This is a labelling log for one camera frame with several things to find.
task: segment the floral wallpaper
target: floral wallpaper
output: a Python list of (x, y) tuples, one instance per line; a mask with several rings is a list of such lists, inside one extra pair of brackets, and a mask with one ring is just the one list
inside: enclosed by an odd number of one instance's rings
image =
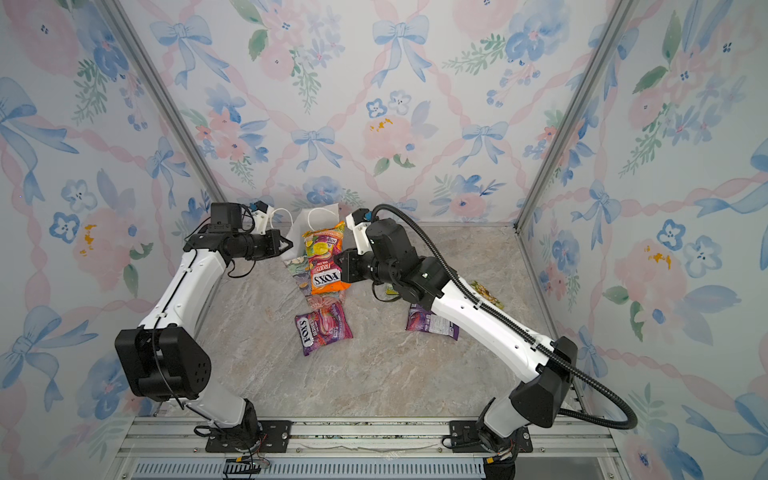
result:
[(210, 198), (93, 4), (0, 12), (0, 478), (100, 478), (154, 407), (114, 338)]
[[(424, 222), (507, 223), (613, 4), (122, 5), (231, 200), (387, 202)], [(574, 162), (594, 155), (581, 141), (574, 151)]]
[(766, 22), (640, 0), (523, 226), (579, 366), (638, 415), (633, 480), (768, 478)]

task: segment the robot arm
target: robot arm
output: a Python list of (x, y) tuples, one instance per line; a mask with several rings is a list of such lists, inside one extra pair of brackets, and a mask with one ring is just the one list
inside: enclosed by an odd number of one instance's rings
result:
[[(252, 213), (247, 210), (253, 221), (249, 230), (243, 230), (241, 208), (245, 207), (212, 205), (211, 222), (190, 235), (179, 270), (165, 294), (138, 328), (120, 331), (115, 348), (136, 396), (156, 401), (175, 399), (182, 408), (208, 420), (209, 432), (196, 430), (198, 435), (218, 437), (248, 451), (262, 439), (253, 404), (211, 378), (210, 358), (192, 337), (205, 299), (231, 262), (277, 257), (293, 246), (278, 230), (266, 229), (271, 213), (266, 204), (259, 202)], [(381, 208), (396, 212), (406, 223), (410, 221), (390, 206), (350, 214), (346, 221), (357, 247), (336, 257), (342, 281), (391, 282), (404, 300), (449, 319), (486, 345), (521, 380), (508, 398), (493, 399), (480, 415), (477, 426), (484, 447), (492, 452), (509, 449), (517, 429), (529, 423), (550, 427), (558, 411), (597, 422), (580, 412), (561, 410), (574, 375), (627, 413), (626, 422), (603, 421), (603, 426), (635, 427), (637, 418), (626, 403), (575, 368), (578, 350), (572, 341), (561, 337), (553, 342), (476, 296), (431, 241), (428, 245), (435, 256), (418, 256), (401, 225), (376, 218)], [(409, 224), (420, 231), (415, 223)]]
[[(392, 219), (380, 220), (388, 210), (410, 225), (428, 244), (434, 257), (416, 254), (405, 229)], [(488, 450), (500, 452), (511, 444), (515, 430), (533, 423), (551, 427), (560, 412), (603, 426), (632, 429), (637, 418), (631, 408), (583, 372), (576, 369), (578, 348), (565, 337), (553, 341), (512, 319), (490, 302), (475, 295), (467, 282), (445, 262), (437, 248), (412, 220), (389, 205), (373, 212), (356, 210), (346, 218), (356, 248), (336, 257), (342, 281), (389, 282), (400, 296), (431, 310), (488, 347), (520, 380), (508, 398), (493, 399), (480, 415), (479, 440)], [(561, 410), (574, 376), (578, 376), (614, 401), (627, 414), (626, 422), (601, 421), (581, 412)]]
[(247, 450), (260, 440), (253, 404), (211, 378), (210, 358), (192, 337), (206, 298), (230, 263), (277, 257), (293, 246), (278, 230), (266, 229), (272, 207), (259, 202), (247, 210), (248, 230), (243, 229), (242, 209), (239, 204), (211, 205), (211, 222), (190, 235), (164, 295), (138, 328), (120, 331), (114, 344), (136, 396), (176, 399), (209, 421), (206, 436), (226, 438)]

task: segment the orange candy bag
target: orange candy bag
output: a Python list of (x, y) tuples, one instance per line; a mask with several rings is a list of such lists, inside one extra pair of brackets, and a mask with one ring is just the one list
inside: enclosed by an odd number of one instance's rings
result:
[(342, 250), (344, 225), (344, 222), (340, 222), (334, 228), (303, 235), (306, 256), (310, 262), (310, 285), (313, 295), (349, 288), (348, 283), (341, 281), (341, 269), (333, 261), (333, 256)]

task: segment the snack wrapper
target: snack wrapper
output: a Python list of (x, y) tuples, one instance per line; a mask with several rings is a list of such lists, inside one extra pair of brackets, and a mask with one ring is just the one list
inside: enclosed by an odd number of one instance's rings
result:
[(308, 356), (318, 348), (343, 339), (351, 339), (352, 330), (346, 323), (341, 303), (334, 303), (304, 315), (296, 316), (296, 328)]
[(310, 305), (310, 308), (317, 310), (324, 306), (331, 306), (335, 302), (343, 302), (346, 296), (345, 290), (339, 292), (319, 293), (317, 295), (312, 294), (312, 287), (310, 286), (310, 262), (306, 255), (303, 255), (293, 260), (287, 260), (285, 266), (290, 272), (299, 290), (306, 298), (306, 302)]
[(472, 283), (470, 283), (469, 286), (472, 287), (472, 289), (475, 292), (479, 293), (480, 296), (482, 296), (484, 299), (493, 303), (493, 306), (495, 306), (499, 310), (504, 309), (504, 303), (499, 302), (498, 298), (491, 295), (491, 292), (489, 292), (488, 289), (485, 288), (479, 281), (475, 280)]
[(439, 333), (458, 340), (458, 325), (454, 325), (447, 319), (435, 315), (423, 306), (415, 303), (411, 304), (411, 309), (408, 311), (406, 330)]
[(343, 240), (344, 222), (339, 222), (334, 228), (304, 234), (313, 295), (349, 288), (348, 283), (341, 281), (341, 269), (333, 261), (333, 256), (341, 253)]

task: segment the black mounting plate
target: black mounting plate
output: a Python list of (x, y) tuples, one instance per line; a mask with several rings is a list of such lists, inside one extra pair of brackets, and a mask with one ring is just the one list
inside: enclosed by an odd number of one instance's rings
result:
[[(477, 420), (453, 420), (448, 422), (451, 429), (451, 439), (457, 443), (470, 443), (478, 442), (480, 437), (478, 436), (478, 430), (475, 427)], [(482, 445), (474, 445), (471, 447), (454, 447), (454, 453), (488, 453), (488, 450), (484, 449)], [(533, 452), (533, 443), (531, 443), (531, 434), (528, 433), (528, 427), (523, 427), (523, 433), (521, 434), (520, 441), (520, 453)]]
[[(262, 435), (266, 438), (262, 441), (259, 453), (285, 453), (288, 450), (288, 441), (290, 440), (290, 420), (259, 420)], [(218, 439), (208, 439), (205, 445), (205, 451), (208, 453), (242, 453), (233, 446), (224, 446)]]

